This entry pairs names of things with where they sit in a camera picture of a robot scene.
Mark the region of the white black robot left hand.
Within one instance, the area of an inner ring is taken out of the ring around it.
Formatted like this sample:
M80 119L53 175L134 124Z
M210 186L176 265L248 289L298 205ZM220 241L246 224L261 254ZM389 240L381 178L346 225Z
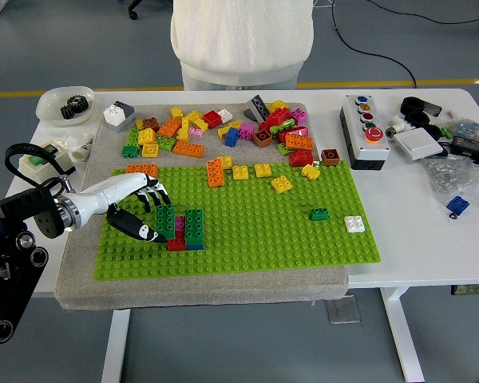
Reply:
M72 228L85 226L93 215L105 214L109 225L134 239L166 243L164 235L117 206L131 195L143 203L146 212L151 211L150 203L157 207L171 203L164 185L156 178L142 172L112 176L80 193L67 195L74 206Z

